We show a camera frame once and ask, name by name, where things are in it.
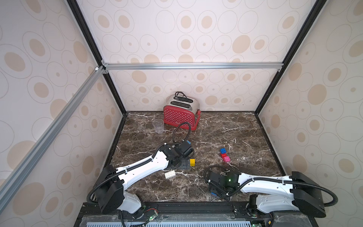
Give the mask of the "magenta small lego brick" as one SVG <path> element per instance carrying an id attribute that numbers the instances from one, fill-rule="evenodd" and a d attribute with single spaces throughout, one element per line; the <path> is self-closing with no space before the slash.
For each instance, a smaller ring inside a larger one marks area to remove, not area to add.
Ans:
<path id="1" fill-rule="evenodd" d="M 225 157 L 223 157 L 223 161 L 228 163 L 231 160 L 230 160 L 230 157 L 229 156 L 225 156 Z"/>

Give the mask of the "white long lego brick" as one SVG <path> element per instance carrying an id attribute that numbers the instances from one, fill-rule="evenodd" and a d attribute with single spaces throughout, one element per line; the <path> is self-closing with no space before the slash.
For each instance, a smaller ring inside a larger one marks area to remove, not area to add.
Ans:
<path id="1" fill-rule="evenodd" d="M 170 179 L 170 178 L 173 178 L 173 177 L 176 176 L 176 172 L 174 170 L 172 170 L 172 171 L 166 172 L 164 174 L 164 176 L 165 176 L 166 179 Z"/>

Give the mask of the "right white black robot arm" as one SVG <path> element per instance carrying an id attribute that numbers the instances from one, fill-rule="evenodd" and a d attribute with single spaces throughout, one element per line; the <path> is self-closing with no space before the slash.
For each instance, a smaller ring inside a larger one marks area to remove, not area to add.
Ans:
<path id="1" fill-rule="evenodd" d="M 230 200 L 238 193 L 250 194 L 247 210 L 251 216 L 275 211 L 299 211 L 308 217 L 324 218 L 325 209 L 337 204 L 331 190 L 314 182 L 301 172 L 290 176 L 253 176 L 210 166 L 203 178 L 215 196 Z"/>

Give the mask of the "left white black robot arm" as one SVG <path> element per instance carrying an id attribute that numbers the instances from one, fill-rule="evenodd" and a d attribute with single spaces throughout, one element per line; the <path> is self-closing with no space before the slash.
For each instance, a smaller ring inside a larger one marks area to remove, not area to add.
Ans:
<path id="1" fill-rule="evenodd" d="M 142 216 L 144 203 L 137 195 L 126 190 L 155 172 L 187 169 L 194 154 L 188 141 L 191 131 L 190 123 L 181 123 L 173 132 L 173 142 L 163 143 L 151 156 L 124 167 L 105 167 L 88 193 L 87 202 L 98 205 L 102 214 L 120 210 L 136 217 Z"/>

